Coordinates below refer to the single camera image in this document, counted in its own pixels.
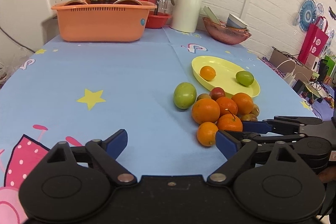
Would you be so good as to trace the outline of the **person hand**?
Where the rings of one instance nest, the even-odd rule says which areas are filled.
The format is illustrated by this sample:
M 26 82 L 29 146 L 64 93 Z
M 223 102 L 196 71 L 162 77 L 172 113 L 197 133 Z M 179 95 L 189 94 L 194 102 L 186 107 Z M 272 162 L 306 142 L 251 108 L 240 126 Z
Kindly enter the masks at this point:
M 323 183 L 328 183 L 331 181 L 336 180 L 336 168 L 330 167 L 325 170 L 323 170 L 319 175 L 318 178 L 323 182 Z

